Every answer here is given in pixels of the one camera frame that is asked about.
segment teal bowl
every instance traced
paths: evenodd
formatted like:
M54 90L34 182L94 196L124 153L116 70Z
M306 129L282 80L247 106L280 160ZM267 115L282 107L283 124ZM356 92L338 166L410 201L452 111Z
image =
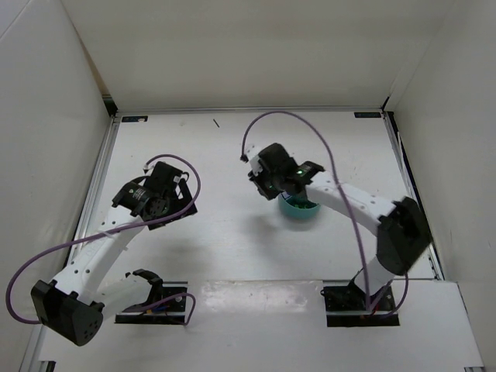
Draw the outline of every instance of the teal bowl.
M292 219L311 219L320 210L320 204L290 196L285 192L279 194L277 200L282 214Z

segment white wall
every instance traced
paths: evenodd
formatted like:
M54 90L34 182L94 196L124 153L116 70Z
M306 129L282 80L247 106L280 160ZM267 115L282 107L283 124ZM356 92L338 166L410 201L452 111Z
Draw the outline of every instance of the white wall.
M453 0L63 0L120 109L380 107Z
M496 2L459 0L396 108L448 279L496 368Z
M109 124L69 18L58 0L0 4L0 288L29 257L71 238ZM62 255L26 271L14 306L34 318L29 296ZM0 306L2 370L14 371L30 325Z

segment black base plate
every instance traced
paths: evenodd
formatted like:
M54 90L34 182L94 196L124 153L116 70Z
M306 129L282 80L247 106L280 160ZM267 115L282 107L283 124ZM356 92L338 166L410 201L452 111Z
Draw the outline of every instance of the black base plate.
M187 292L186 287L162 287L162 298L166 298L178 293ZM116 324L161 324L177 326L178 322L184 322L186 311L186 297L180 301L169 301L167 303L167 314L118 314L115 316Z
M399 326L398 315L394 314L384 318L384 313L377 315L357 315L357 312L365 312L365 307L344 308L336 301L342 298L348 291L348 286L328 286L321 291L325 299L325 311L328 327L388 327ZM377 312L390 312L395 307L394 296L391 288L388 288L383 298L377 304Z

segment white enclosure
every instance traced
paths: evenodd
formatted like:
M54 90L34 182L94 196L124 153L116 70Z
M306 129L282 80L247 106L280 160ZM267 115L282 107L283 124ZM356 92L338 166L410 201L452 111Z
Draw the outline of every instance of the white enclosure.
M496 371L494 35L492 0L0 0L3 288L32 255L90 233L148 157L183 155L204 181L197 215L142 232L107 277L144 266L188 281L198 295L190 327L108 322L76 348L2 306L2 370L45 372L39 361L55 360L56 372L463 372L482 362ZM115 120L81 42L119 107ZM213 110L275 106L305 108L343 180L387 198L415 181L446 281L434 280L426 253L400 327L322 327L322 280L360 268L350 222L331 211L313 224L281 219L237 160L255 111ZM353 108L394 111L398 133ZM126 112L149 120L121 124ZM250 141L279 141L327 166L318 141L285 117L259 123ZM24 273L19 312L34 316L29 289L64 258ZM396 297L402 287L394 283Z
M63 3L129 110L380 107L401 96L453 0Z

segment white floor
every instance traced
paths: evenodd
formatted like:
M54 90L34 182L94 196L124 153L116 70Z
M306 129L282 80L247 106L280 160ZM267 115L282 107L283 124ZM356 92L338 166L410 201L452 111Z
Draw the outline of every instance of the white floor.
M433 278L427 253L411 270L400 327L326 328L322 280L346 281L360 269L352 227L349 219L330 210L322 210L313 222L292 222L281 217L276 201L259 196L247 179L248 166L239 161L244 129L256 115L150 115L147 122L121 123L92 228L119 189L140 176L145 161L158 153L193 163L202 193L197 215L140 233L106 281L139 268L166 281L188 281L198 296L194 320L186 329L107 322L82 348L49 331L40 359L56 360L57 372L451 372L480 366L457 286L426 280ZM302 115L329 141L342 181L386 198L406 194L382 119L355 119L352 112ZM248 142L279 142L298 162L329 167L322 144L293 118L263 119ZM188 183L195 190L193 177ZM361 231L371 258L375 238ZM398 282L396 297L402 291Z
M355 119L352 112L303 113L329 141L339 177L370 193L399 199L406 194L382 119ZM108 279L146 268L167 281L348 280L360 268L348 218L322 209L309 223L281 218L277 202L261 197L239 160L245 128L257 113L151 115L148 122L122 123L90 231L105 216L112 198L142 175L145 161L159 153L186 158L201 176L198 214L152 232L142 232L119 258ZM323 145L303 124L284 115L253 127L248 141L282 143L296 160L329 167ZM186 170L177 161L172 164ZM195 190L195 180L189 182ZM375 238L362 236L367 257ZM427 253L413 278L432 278Z

